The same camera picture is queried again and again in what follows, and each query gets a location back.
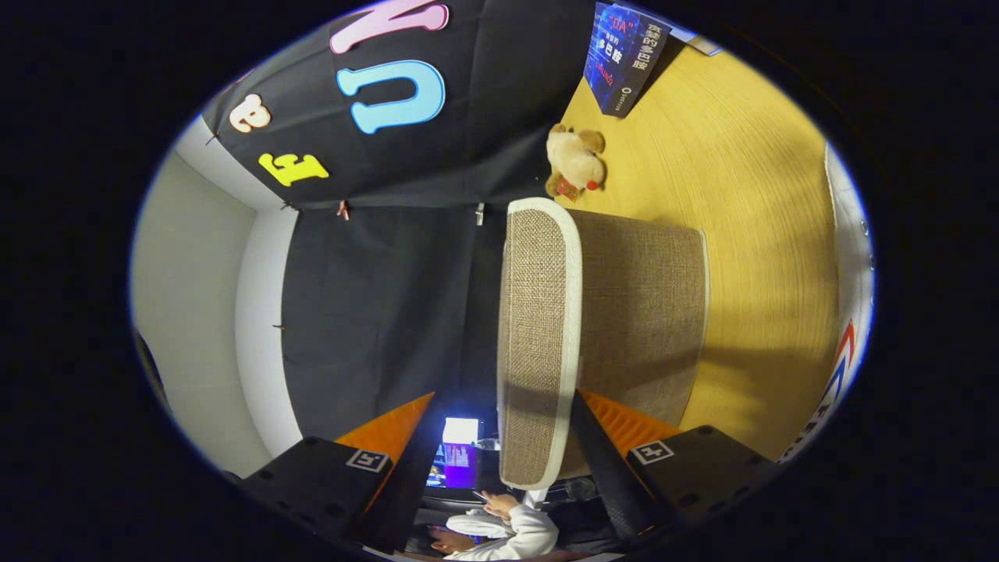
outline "pink letter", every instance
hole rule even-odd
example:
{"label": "pink letter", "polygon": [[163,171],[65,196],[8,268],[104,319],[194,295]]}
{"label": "pink letter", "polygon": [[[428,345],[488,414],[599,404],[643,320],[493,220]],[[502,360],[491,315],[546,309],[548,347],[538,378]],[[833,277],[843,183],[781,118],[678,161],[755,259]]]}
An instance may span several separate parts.
{"label": "pink letter", "polygon": [[363,8],[355,13],[368,12],[368,14],[331,37],[330,49],[341,55],[350,51],[358,43],[376,35],[384,35],[411,27],[423,27],[428,31],[444,29],[448,25],[447,6],[437,4],[419,14],[400,16],[400,14],[434,1],[436,0],[386,0],[375,6]]}

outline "plush toy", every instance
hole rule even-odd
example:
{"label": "plush toy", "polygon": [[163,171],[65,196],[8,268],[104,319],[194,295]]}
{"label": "plush toy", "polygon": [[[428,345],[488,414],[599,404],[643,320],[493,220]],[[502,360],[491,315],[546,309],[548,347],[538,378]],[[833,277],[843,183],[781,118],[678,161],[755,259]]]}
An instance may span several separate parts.
{"label": "plush toy", "polygon": [[603,152],[603,135],[596,131],[573,133],[561,123],[548,133],[548,162],[551,176],[544,191],[551,197],[559,193],[575,201],[582,188],[598,188],[606,176],[603,162],[596,154]]}

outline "screen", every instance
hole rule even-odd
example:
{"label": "screen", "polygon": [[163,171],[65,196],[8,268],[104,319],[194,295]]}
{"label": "screen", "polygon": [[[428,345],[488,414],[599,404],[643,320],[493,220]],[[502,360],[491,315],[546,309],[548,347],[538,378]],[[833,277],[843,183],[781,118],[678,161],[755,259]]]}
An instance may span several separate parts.
{"label": "screen", "polygon": [[479,441],[479,420],[447,418],[427,485],[434,488],[474,488],[476,441]]}

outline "desk surface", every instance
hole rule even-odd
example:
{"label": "desk surface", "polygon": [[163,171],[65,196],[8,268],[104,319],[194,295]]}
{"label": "desk surface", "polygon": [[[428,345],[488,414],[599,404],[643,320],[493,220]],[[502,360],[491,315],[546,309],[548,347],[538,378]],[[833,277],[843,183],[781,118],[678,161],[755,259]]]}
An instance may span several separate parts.
{"label": "desk surface", "polygon": [[821,132],[731,54],[691,47],[626,118],[601,115],[581,81],[562,122],[602,132],[607,167],[604,190],[563,206],[704,231],[707,332],[680,428],[711,424],[776,460],[818,404],[837,343]]}

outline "beige fabric chair back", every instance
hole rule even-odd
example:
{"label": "beige fabric chair back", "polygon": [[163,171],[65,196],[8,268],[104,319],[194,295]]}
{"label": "beige fabric chair back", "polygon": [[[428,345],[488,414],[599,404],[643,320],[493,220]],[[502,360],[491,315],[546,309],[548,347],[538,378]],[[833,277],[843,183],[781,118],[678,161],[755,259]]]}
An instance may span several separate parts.
{"label": "beige fabric chair back", "polygon": [[704,341],[698,230],[510,204],[499,298],[499,473],[540,489],[589,474],[568,430],[574,387],[678,426]]}

